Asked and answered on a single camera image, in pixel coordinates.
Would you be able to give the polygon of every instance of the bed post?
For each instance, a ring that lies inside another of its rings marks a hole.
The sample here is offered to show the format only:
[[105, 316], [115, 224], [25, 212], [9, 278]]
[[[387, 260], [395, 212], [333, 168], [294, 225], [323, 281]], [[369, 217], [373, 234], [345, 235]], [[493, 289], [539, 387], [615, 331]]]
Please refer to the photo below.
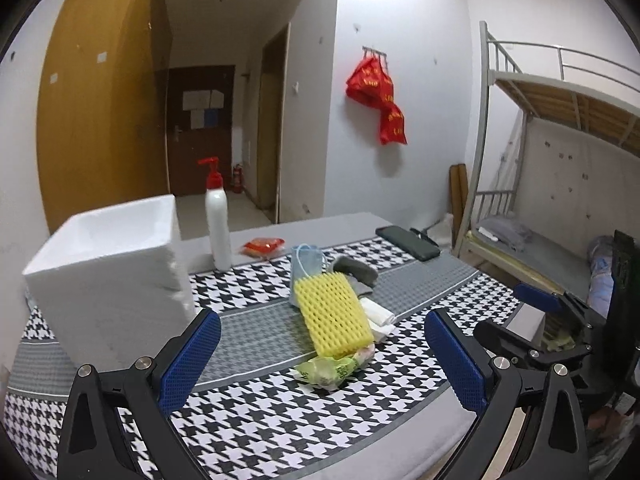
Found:
[[516, 176], [513, 180], [513, 193], [509, 199], [509, 206], [507, 211], [513, 211], [516, 205], [516, 195], [518, 193], [518, 187], [520, 186], [520, 177], [522, 176], [522, 165], [524, 164], [524, 150], [527, 143], [527, 129], [529, 128], [529, 121], [531, 115], [526, 111], [522, 111], [522, 130], [520, 132], [520, 146], [518, 147], [518, 163], [516, 165]]
[[471, 214], [474, 209], [478, 183], [480, 181], [480, 170], [482, 168], [482, 158], [484, 157], [484, 142], [486, 140], [486, 124], [489, 117], [489, 31], [486, 22], [480, 22], [480, 59], [482, 76], [480, 83], [480, 116], [478, 120], [478, 139], [476, 140], [476, 157], [474, 159], [474, 170], [469, 181], [469, 193], [466, 198], [465, 212], [462, 215], [460, 231], [456, 239], [456, 246], [453, 255], [460, 256], [462, 242], [471, 225]]

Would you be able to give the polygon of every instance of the bunk bed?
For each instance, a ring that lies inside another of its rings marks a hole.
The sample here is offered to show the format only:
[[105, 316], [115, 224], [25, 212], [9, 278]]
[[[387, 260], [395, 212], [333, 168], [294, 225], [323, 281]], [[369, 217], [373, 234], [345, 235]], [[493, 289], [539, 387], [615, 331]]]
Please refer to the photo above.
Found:
[[[480, 22], [480, 37], [482, 74], [478, 140], [469, 194], [453, 254], [460, 256], [462, 253], [471, 252], [505, 270], [521, 282], [549, 292], [569, 291], [586, 301], [591, 279], [586, 255], [581, 258], [535, 232], [523, 251], [513, 251], [505, 243], [492, 241], [480, 234], [477, 226], [488, 216], [514, 214], [525, 159], [527, 125], [532, 118], [563, 124], [640, 156], [640, 108], [610, 94], [569, 82], [565, 73], [582, 71], [638, 94], [640, 90], [618, 78], [567, 62], [568, 57], [586, 56], [597, 60], [597, 63], [603, 66], [615, 67], [619, 72], [634, 76], [640, 76], [640, 73], [601, 56], [562, 46], [525, 41], [499, 41], [489, 33], [486, 22]], [[524, 73], [507, 52], [506, 46], [509, 45], [555, 51], [558, 56], [559, 78]], [[499, 88], [523, 111], [523, 121], [512, 185], [508, 186], [508, 189], [478, 190], [487, 136], [491, 87]]]

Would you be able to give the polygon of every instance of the houndstooth tablecloth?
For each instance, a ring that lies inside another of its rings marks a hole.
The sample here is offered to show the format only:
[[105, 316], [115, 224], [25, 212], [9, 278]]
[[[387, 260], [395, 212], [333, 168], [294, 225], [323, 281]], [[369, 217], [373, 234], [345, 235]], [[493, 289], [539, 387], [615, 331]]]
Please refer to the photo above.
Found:
[[[300, 314], [286, 301], [287, 257], [191, 277], [196, 305], [220, 313], [223, 339], [186, 405], [170, 419], [216, 480], [299, 478], [375, 442], [446, 387], [424, 342], [428, 310], [447, 307], [470, 335], [481, 319], [507, 322], [519, 306], [508, 288], [448, 254], [422, 264], [380, 238], [325, 253], [329, 260], [346, 254], [376, 267], [373, 299], [400, 319], [373, 362], [331, 394], [291, 375], [294, 364], [313, 354]], [[238, 334], [250, 331], [265, 348], [247, 349], [239, 341]], [[64, 400], [76, 370], [65, 355], [34, 308], [14, 364], [4, 424], [24, 459], [50, 476], [56, 474]], [[141, 470], [161, 478], [132, 416], [127, 410], [120, 415]]]

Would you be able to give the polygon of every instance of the blue gripper pad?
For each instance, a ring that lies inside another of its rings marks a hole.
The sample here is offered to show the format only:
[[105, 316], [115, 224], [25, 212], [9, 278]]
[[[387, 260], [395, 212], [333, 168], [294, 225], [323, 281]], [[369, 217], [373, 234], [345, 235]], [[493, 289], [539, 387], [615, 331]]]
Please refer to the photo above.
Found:
[[220, 342], [222, 327], [218, 314], [209, 310], [160, 381], [158, 406], [169, 416], [184, 406], [204, 367]]
[[487, 407], [484, 377], [437, 310], [431, 310], [424, 318], [424, 337], [462, 407], [478, 415], [484, 412]]
[[527, 285], [526, 283], [517, 284], [513, 289], [513, 296], [542, 312], [553, 314], [562, 310], [558, 298], [553, 294], [549, 294], [544, 290]]

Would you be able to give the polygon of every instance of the white wall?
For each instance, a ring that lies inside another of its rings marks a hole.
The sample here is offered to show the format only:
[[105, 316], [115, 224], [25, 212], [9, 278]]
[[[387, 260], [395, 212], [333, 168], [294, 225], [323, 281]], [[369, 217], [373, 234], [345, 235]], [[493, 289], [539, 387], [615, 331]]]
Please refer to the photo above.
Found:
[[9, 369], [29, 316], [22, 269], [49, 237], [36, 112], [44, 57], [63, 2], [42, 0], [0, 62], [0, 364]]
[[255, 194], [262, 48], [290, 22], [280, 161], [283, 222], [322, 216], [336, 5], [337, 0], [289, 0], [255, 35], [250, 53], [243, 153], [246, 186]]
[[572, 128], [534, 120], [515, 211], [534, 231], [583, 258], [594, 237], [615, 229], [638, 238], [640, 159]]
[[[443, 215], [468, 132], [469, 30], [466, 0], [338, 0], [326, 216], [370, 211], [425, 227]], [[345, 96], [363, 46], [388, 55], [407, 146], [380, 146], [380, 114]]]
[[250, 37], [249, 31], [225, 31], [220, 34], [217, 27], [210, 29], [188, 28], [172, 30], [174, 42], [171, 47], [169, 66], [215, 66], [234, 65], [234, 105], [232, 110], [231, 161], [242, 162], [242, 120], [244, 115], [244, 91], [246, 80], [242, 77], [246, 67]]
[[[557, 44], [615, 60], [640, 72], [640, 54], [603, 0], [468, 0], [468, 12], [473, 49], [471, 114], [465, 155], [469, 172], [473, 167], [478, 135], [481, 76], [478, 23], [481, 20], [487, 22], [489, 32], [498, 40]], [[508, 52], [524, 72], [559, 78], [557, 52], [526, 46], [513, 46]], [[640, 88], [640, 78], [605, 66], [597, 60], [572, 54], [567, 54], [564, 60], [569, 64], [599, 70]], [[615, 83], [574, 70], [566, 70], [565, 75], [568, 81], [640, 105], [638, 94]], [[513, 102], [496, 87], [492, 87], [490, 99], [487, 146], [479, 189], [489, 189], [495, 185], [500, 155], [505, 151], [514, 127], [518, 127], [518, 108]]]

